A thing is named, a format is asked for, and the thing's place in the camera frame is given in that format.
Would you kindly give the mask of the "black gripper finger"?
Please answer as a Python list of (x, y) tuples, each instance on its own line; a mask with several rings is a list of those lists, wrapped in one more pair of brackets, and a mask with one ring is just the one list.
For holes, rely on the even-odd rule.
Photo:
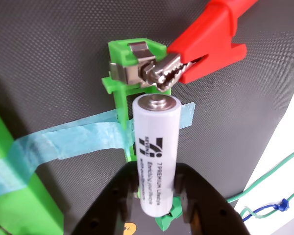
[(239, 214), (196, 170), (176, 165), (174, 190), (180, 196), (182, 215), (193, 235), (248, 235)]
[(107, 184), (74, 228), (73, 235), (122, 235), (138, 192), (137, 162), (126, 163)]

